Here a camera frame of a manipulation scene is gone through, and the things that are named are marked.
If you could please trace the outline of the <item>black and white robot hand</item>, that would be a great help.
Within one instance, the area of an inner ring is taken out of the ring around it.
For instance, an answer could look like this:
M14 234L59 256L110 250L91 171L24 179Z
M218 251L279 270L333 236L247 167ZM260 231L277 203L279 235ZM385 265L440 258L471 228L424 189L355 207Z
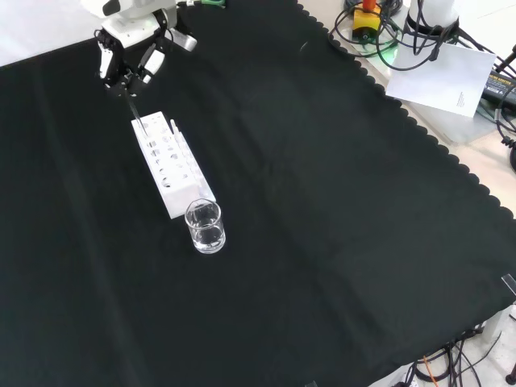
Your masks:
M160 8L145 16L107 18L95 32L101 53L98 76L116 96L136 96L159 72L173 45L192 52L197 40L185 31L177 8Z

